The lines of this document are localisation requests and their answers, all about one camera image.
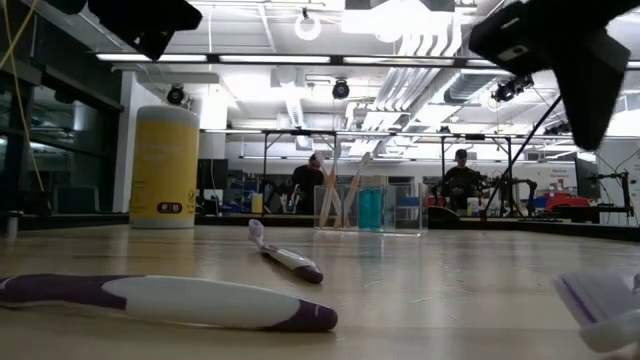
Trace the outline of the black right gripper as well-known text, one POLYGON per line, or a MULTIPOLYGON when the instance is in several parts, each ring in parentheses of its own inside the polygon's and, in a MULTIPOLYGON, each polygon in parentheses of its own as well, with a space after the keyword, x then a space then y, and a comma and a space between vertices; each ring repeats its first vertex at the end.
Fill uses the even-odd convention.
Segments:
POLYGON ((631 51, 606 30, 640 0, 516 0, 473 26, 469 49, 515 75, 553 70, 576 146, 599 148, 631 51))

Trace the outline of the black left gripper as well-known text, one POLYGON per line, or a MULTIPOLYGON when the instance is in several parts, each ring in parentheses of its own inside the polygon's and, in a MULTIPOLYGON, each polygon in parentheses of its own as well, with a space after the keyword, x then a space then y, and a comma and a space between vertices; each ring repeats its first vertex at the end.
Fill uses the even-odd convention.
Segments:
POLYGON ((176 32, 199 27, 203 15, 187 0, 88 0, 99 23, 151 61, 176 32))

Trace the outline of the purple white toothbrush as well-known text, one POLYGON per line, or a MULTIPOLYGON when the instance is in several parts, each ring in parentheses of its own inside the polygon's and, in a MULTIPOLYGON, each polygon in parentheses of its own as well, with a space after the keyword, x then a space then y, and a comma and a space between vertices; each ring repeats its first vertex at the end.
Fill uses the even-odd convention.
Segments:
POLYGON ((263 257, 267 257, 290 270, 296 277, 311 284, 320 284, 324 274, 310 258, 291 250, 269 244, 265 240, 265 227, 256 220, 248 222, 248 239, 254 243, 263 257))
POLYGON ((0 306, 72 305, 163 322, 285 332, 325 332, 325 305, 229 282, 160 275, 26 274, 0 278, 0 306))
POLYGON ((640 349, 640 272, 568 272, 555 277, 552 286, 592 351, 611 353, 631 344, 640 349))

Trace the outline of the blue mouthwash bottle white cap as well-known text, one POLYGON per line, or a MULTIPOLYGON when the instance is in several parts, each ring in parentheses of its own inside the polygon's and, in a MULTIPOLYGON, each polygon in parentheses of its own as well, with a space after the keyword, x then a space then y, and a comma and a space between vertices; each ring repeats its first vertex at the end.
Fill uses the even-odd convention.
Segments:
POLYGON ((379 190, 374 180, 371 176, 363 177, 358 194, 359 228, 369 231, 375 230, 378 224, 379 190))
POLYGON ((385 201, 387 195, 388 178, 382 175, 371 177, 370 210, 371 228, 380 231, 384 224, 385 201))

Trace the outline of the black bar with light strips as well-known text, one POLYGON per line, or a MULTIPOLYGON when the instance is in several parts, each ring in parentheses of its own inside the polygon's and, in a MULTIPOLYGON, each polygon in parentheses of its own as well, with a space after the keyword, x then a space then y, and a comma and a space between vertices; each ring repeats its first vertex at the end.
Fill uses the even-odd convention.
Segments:
POLYGON ((497 69, 488 60, 466 57, 291 55, 291 54, 164 54, 158 60, 138 53, 96 53, 111 63, 225 64, 225 65, 321 65, 358 67, 429 67, 497 69))

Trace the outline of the dark computer monitor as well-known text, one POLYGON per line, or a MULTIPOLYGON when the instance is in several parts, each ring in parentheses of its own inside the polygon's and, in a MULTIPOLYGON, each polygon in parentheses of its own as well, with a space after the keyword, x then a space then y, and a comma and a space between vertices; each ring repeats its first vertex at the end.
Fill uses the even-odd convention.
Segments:
POLYGON ((597 165, 580 158, 574 159, 574 165, 577 195, 590 200, 599 199, 601 190, 599 181, 596 179, 599 175, 597 165))

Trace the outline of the red object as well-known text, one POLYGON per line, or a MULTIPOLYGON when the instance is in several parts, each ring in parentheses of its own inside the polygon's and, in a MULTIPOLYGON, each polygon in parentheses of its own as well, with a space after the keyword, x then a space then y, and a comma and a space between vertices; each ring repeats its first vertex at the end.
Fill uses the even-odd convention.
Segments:
POLYGON ((554 193, 549 196, 546 202, 545 210, 554 212, 559 207, 589 207, 589 199, 585 197, 575 196, 568 193, 554 193))

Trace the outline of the yellow canister white lid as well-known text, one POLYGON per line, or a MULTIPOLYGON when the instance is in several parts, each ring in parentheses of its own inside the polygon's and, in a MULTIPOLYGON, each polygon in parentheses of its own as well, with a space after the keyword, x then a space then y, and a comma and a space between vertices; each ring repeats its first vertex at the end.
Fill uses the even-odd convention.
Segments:
POLYGON ((138 110, 129 209, 132 227, 194 226, 198 141, 196 114, 169 105, 138 110))

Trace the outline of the person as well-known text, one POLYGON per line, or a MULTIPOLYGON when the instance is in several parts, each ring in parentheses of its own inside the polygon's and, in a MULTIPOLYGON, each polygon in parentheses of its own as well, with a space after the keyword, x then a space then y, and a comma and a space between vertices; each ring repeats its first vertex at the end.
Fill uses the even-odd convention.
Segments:
POLYGON ((457 215, 465 216, 470 197, 480 197, 480 176, 467 166, 467 151, 459 149, 455 153, 456 165, 443 178, 442 194, 448 197, 448 206, 457 215))
POLYGON ((315 187, 324 184, 324 174, 320 170, 320 163, 315 155, 309 157, 306 165, 301 165, 294 170, 291 181, 294 186, 298 186, 301 193, 296 213, 313 215, 315 187))

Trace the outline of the clear acrylic organizer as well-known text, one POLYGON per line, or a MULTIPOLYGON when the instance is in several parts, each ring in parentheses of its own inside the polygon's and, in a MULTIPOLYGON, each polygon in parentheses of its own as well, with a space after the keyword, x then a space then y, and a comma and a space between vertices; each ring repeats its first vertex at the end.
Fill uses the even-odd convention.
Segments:
MULTIPOLYGON (((338 194, 343 203, 346 199, 350 185, 336 185, 338 194)), ((357 192, 352 210, 350 213, 349 228, 342 227, 335 230, 333 228, 333 220, 335 217, 334 209, 331 209, 330 220, 324 227, 319 226, 319 215, 321 203, 324 196, 325 187, 316 186, 314 196, 314 228, 316 230, 343 231, 343 232, 374 232, 374 233, 390 233, 390 234, 417 234, 420 235, 427 227, 427 210, 426 195, 427 188, 424 184, 388 184, 387 195, 385 201, 385 215, 383 228, 380 231, 369 231, 359 228, 358 221, 358 194, 357 192)))

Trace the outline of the black workstation frame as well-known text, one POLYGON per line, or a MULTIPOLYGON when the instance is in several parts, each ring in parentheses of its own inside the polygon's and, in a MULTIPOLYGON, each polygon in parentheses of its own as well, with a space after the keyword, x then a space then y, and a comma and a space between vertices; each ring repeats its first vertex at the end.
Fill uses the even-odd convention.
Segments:
MULTIPOLYGON (((514 165, 515 161, 517 160, 518 155, 517 155, 517 154, 513 154, 513 153, 512 153, 512 140, 511 140, 511 138, 510 138, 510 137, 506 137, 506 138, 504 139, 504 141, 507 143, 507 150, 506 150, 506 153, 507 153, 507 155, 508 155, 508 161, 507 161, 507 168, 503 171, 503 173, 502 173, 501 175, 511 175, 511 176, 513 176, 513 165, 514 165)), ((439 183, 439 188, 441 189, 441 192, 442 192, 442 188, 443 188, 443 178, 444 178, 444 176, 445 176, 445 173, 444 173, 444 175, 443 175, 443 177, 442 177, 441 182, 439 183)), ((478 174, 479 174, 479 176, 480 176, 480 182, 479 182, 479 189, 480 189, 481 180, 483 179, 483 177, 481 176, 481 174, 480 174, 480 173, 478 173, 478 174)), ((481 198, 483 197, 483 193, 484 193, 484 191, 481 191, 481 192, 482 192, 482 195, 481 195, 480 197, 475 197, 475 198, 478 198, 478 199, 479 199, 480 203, 481 203, 481 198)))
POLYGON ((262 200, 262 205, 261 205, 261 215, 265 216, 268 213, 268 208, 267 208, 267 197, 265 195, 265 188, 266 188, 266 183, 267 183, 267 163, 268 163, 268 150, 269 148, 276 142, 279 141, 279 139, 283 136, 283 135, 291 135, 291 136, 305 136, 305 137, 311 137, 311 136, 319 136, 321 138, 324 138, 325 136, 332 136, 334 138, 334 143, 333 144, 329 144, 330 147, 335 147, 337 145, 337 132, 335 130, 314 130, 314 129, 301 129, 301 128, 295 128, 295 129, 284 129, 284 130, 262 130, 261 133, 264 135, 264 151, 263 151, 263 156, 262 156, 262 160, 263 160, 263 172, 262 172, 262 185, 260 186, 260 192, 263 194, 263 200, 262 200))

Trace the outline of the silver ventilation duct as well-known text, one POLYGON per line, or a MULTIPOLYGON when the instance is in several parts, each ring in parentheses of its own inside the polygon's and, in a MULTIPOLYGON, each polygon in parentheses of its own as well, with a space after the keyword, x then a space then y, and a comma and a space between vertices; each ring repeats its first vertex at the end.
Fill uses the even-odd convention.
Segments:
POLYGON ((507 83, 515 76, 497 68, 452 69, 447 84, 441 89, 442 102, 462 106, 484 94, 490 96, 500 83, 507 83))

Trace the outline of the black aluminium table frame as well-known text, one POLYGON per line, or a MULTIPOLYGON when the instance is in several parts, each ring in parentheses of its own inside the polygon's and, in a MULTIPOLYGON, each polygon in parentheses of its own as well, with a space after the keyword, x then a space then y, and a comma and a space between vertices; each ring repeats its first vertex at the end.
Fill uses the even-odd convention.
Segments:
MULTIPOLYGON (((0 233, 6 230, 6 215, 0 212, 0 233)), ((195 225, 206 226, 246 226, 254 216, 212 217, 197 216, 195 225)), ((314 219, 309 216, 277 215, 257 217, 265 226, 312 228, 314 219)), ((22 215, 19 230, 46 230, 63 228, 81 228, 92 226, 123 225, 129 223, 126 214, 89 214, 89 215, 22 215)), ((562 236, 597 238, 606 240, 640 243, 640 227, 613 226, 586 223, 565 223, 549 221, 525 221, 515 218, 490 218, 480 221, 477 218, 464 218, 456 227, 434 230, 468 231, 526 231, 562 236)))

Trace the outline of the small grey post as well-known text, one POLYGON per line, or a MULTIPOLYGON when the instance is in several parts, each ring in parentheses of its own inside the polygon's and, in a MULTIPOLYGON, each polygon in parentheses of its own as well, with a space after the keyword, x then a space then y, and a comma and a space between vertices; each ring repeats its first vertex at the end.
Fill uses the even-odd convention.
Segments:
POLYGON ((6 215, 6 237, 9 242, 14 242, 19 230, 19 220, 22 212, 17 210, 9 211, 6 215))

